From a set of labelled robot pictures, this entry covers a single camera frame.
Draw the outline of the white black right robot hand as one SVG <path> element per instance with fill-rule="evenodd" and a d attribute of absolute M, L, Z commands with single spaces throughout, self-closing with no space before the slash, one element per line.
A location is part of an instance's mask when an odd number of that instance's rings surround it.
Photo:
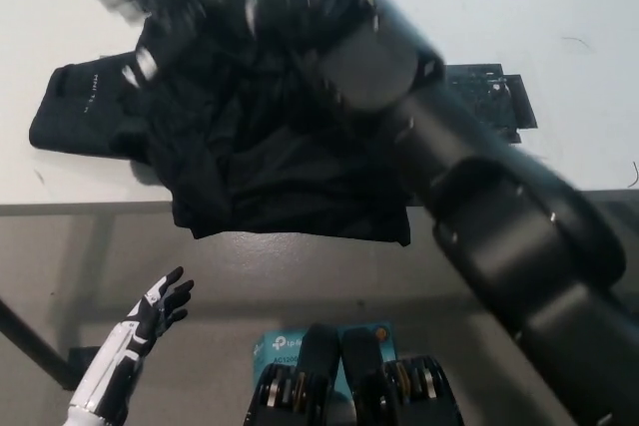
<path fill-rule="evenodd" d="M 122 69 L 129 84 L 151 83 L 195 42 L 207 22 L 240 34 L 249 32 L 249 0 L 98 0 L 107 11 L 130 24 L 147 21 L 157 29 L 141 38 L 134 59 Z"/>

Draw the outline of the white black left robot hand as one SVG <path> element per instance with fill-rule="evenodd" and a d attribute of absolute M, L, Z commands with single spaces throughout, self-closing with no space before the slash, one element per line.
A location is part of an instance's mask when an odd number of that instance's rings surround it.
<path fill-rule="evenodd" d="M 188 315 L 195 285 L 182 267 L 162 276 L 110 331 L 76 388 L 65 426 L 122 425 L 157 340 Z"/>

